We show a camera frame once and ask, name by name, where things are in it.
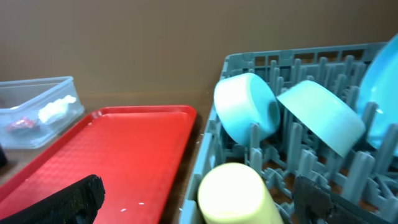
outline dish rack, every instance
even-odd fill
[[[226,57],[220,80],[252,72],[263,78],[275,95],[302,80],[313,80],[355,110],[358,86],[369,64],[385,44],[233,54]],[[394,162],[398,125],[389,128],[378,151],[369,146],[365,138],[377,104],[368,103],[362,117],[366,125],[364,137],[345,158],[330,153],[330,148],[282,105],[280,110],[282,122],[278,132],[268,140],[259,141],[258,126],[252,124],[250,147],[244,147],[227,135],[212,107],[185,194],[180,223],[204,223],[197,204],[199,184],[212,168],[228,161],[241,161],[251,166],[269,190],[276,190],[287,198],[287,202],[275,203],[285,223],[291,223],[294,214],[292,189],[287,188],[286,182],[294,181],[294,176],[298,175],[334,192],[337,189],[337,193],[350,202],[367,204],[368,208],[373,208],[371,212],[397,223],[398,198],[394,192],[398,189],[398,172],[388,170]]]

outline plastic container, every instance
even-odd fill
[[[39,110],[66,96],[76,98],[67,112],[52,123],[39,119]],[[4,149],[37,149],[84,112],[73,77],[40,78],[0,83],[0,144]],[[30,126],[11,128],[29,121]]]

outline textured tray surface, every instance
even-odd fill
[[[35,172],[24,175],[28,166],[0,189],[0,218],[96,174],[106,196],[95,223],[158,222],[195,116],[189,106],[105,108],[88,115],[40,156],[48,160],[32,162],[41,162]]]

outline blue bowl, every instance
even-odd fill
[[[359,89],[358,114],[366,104],[379,105],[368,135],[368,143],[379,149],[390,124],[398,123],[398,34],[378,53],[368,68]]]

